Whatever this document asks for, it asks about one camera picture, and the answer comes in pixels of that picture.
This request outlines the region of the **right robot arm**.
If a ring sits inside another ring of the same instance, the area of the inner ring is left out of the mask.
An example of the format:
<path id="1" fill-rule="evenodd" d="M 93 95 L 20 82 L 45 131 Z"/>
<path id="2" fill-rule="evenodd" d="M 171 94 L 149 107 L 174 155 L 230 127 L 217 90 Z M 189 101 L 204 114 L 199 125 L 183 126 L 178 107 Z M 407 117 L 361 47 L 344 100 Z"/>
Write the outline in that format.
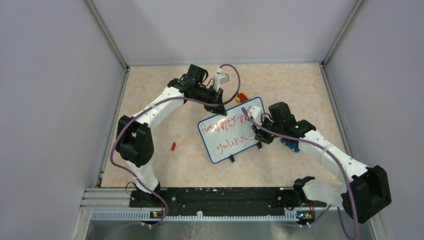
<path id="1" fill-rule="evenodd" d="M 379 165 L 370 167 L 340 150 L 309 121 L 296 120 L 285 102 L 277 102 L 265 113 L 250 106 L 245 113 L 252 122 L 257 141 L 270 144 L 280 138 L 293 145 L 330 171 L 339 183 L 321 181 L 312 176 L 294 182 L 293 200 L 299 206 L 311 201 L 343 209 L 353 220 L 364 224 L 392 203 L 387 172 Z"/>

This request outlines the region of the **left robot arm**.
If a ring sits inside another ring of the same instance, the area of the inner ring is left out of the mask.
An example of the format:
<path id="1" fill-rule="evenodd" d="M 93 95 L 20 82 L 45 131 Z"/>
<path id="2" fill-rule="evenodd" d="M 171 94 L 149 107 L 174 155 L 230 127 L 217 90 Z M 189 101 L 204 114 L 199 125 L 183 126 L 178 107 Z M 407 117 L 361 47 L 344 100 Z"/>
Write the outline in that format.
<path id="1" fill-rule="evenodd" d="M 115 150 L 126 161 L 135 174 L 137 183 L 135 193 L 149 207 L 160 202 L 160 183 L 150 163 L 154 154 L 152 132 L 175 109 L 188 99 L 205 103 L 206 111 L 226 116 L 221 84 L 230 80 L 221 68 L 212 78 L 212 85 L 203 81 L 208 71 L 196 65 L 190 65 L 187 73 L 172 79 L 150 105 L 132 116 L 123 115 L 118 121 Z"/>

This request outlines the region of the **blue framed whiteboard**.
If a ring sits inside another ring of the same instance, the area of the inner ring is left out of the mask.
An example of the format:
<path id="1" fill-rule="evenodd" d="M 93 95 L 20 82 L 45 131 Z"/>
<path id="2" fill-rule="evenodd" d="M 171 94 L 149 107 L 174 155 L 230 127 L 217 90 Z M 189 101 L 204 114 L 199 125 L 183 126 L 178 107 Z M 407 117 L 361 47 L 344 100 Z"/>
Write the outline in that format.
<path id="1" fill-rule="evenodd" d="M 211 163 L 217 164 L 226 159 L 234 160 L 234 156 L 260 142 L 255 139 L 253 124 L 242 112 L 253 108 L 260 117 L 264 112 L 264 103 L 259 96 L 240 103 L 227 110 L 227 115 L 213 115 L 197 124 L 201 139 Z"/>

